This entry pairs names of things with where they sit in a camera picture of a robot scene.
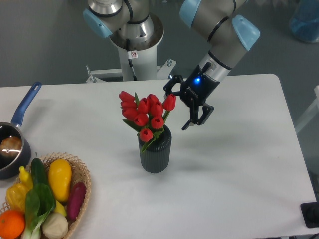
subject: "light blue joint cover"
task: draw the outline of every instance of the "light blue joint cover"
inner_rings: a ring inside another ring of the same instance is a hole
[[[96,15],[90,12],[89,9],[84,10],[83,17],[85,22],[98,36],[107,38],[112,35],[110,29]]]
[[[232,23],[241,43],[249,51],[260,36],[258,28],[241,15],[235,16]]]
[[[179,16],[191,28],[201,0],[185,0],[180,8]]]

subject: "pot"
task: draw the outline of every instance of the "pot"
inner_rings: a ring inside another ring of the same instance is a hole
[[[150,173],[162,172],[169,163],[171,132],[164,125],[164,132],[142,153],[144,142],[139,138],[140,158],[143,168]]]
[[[29,143],[19,127],[26,109],[40,90],[42,84],[35,82],[15,110],[11,123],[0,122],[0,179],[19,174],[19,168],[26,166],[31,158]]]

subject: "orange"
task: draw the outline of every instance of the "orange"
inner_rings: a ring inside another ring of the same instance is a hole
[[[24,230],[25,220],[21,212],[7,210],[0,215],[0,237],[14,239]]]

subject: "warning sticker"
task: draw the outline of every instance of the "warning sticker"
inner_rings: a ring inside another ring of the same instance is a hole
[[[138,57],[138,52],[137,51],[128,51],[128,58],[129,59],[135,59]]]

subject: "wicker basket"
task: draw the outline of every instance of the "wicker basket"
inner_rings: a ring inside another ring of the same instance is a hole
[[[75,221],[68,221],[69,222],[69,231],[63,237],[63,239],[68,239],[68,238],[70,238],[70,236],[74,232],[75,228],[77,227],[77,225],[81,221],[81,218],[82,218],[82,216],[83,216],[83,214],[88,206],[88,202],[89,202],[89,199],[91,196],[91,177],[90,177],[90,171],[88,170],[86,165],[77,156],[73,156],[73,155],[67,154],[67,153],[51,153],[51,154],[47,154],[46,156],[40,157],[46,171],[49,170],[51,163],[58,158],[63,158],[65,160],[67,160],[69,162],[69,164],[71,165],[71,168],[72,168],[71,187],[73,187],[73,185],[78,183],[78,182],[83,182],[86,186],[86,195],[85,195],[84,202],[82,204],[82,207],[81,207],[81,210],[80,210],[78,217],[76,218]],[[26,169],[26,171],[30,172],[31,166],[28,165],[28,166],[26,166],[25,169]],[[19,183],[19,182],[20,182],[20,180],[17,177],[15,183]],[[10,209],[10,205],[7,202],[7,200],[5,201],[5,203],[3,203],[2,206],[3,207],[0,209],[0,214],[5,212],[6,210]],[[41,239],[45,239],[45,238],[47,238],[47,237],[44,234],[42,234]]]

